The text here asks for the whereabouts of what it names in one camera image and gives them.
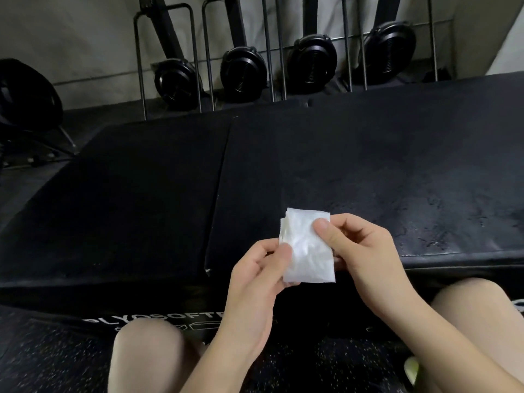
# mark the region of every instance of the hand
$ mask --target hand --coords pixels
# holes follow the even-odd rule
[[[235,357],[248,367],[269,337],[275,298],[289,285],[284,284],[282,276],[291,263],[291,254],[291,246],[279,245],[278,238],[261,240],[246,252],[231,273],[217,338],[226,341],[223,346],[233,348]]]
[[[413,295],[389,231],[351,214],[313,222],[326,244],[341,256],[364,303],[379,317],[400,309]]]

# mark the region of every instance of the gym floor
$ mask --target gym floor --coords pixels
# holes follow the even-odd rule
[[[401,85],[401,82],[389,83]],[[324,93],[341,91],[330,83]],[[257,103],[268,102],[265,92]],[[204,99],[204,110],[210,109]],[[160,99],[148,101],[151,118],[175,116],[167,112]],[[138,121],[140,102],[108,105],[64,113],[63,127],[81,148],[103,127]],[[56,132],[47,137],[63,147],[67,143]],[[35,154],[45,158],[45,148],[21,142],[6,156],[13,165],[26,162]],[[36,168],[4,169],[0,174],[0,230],[26,202],[67,162],[52,162]],[[0,306],[0,391],[17,392],[103,392],[106,390],[112,337],[100,337],[74,330],[44,319],[35,313]],[[323,390],[407,391],[402,374],[403,359],[409,354],[399,343],[376,345],[367,340],[324,339],[309,347],[272,342],[255,363],[244,391],[288,391],[304,384],[303,370],[314,366],[324,380],[332,380]]]

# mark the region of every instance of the knee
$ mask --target knee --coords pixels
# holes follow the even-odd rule
[[[149,346],[154,342],[182,345],[183,336],[178,328],[167,321],[158,318],[138,318],[118,331],[114,348]]]
[[[459,302],[483,301],[487,298],[504,297],[500,285],[482,278],[468,278],[442,289],[433,304],[458,304]]]

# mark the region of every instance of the folded paper towel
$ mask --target folded paper towel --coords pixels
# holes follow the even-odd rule
[[[335,282],[333,252],[313,230],[313,221],[318,218],[329,220],[330,213],[288,208],[280,220],[279,243],[293,248],[284,282]]]

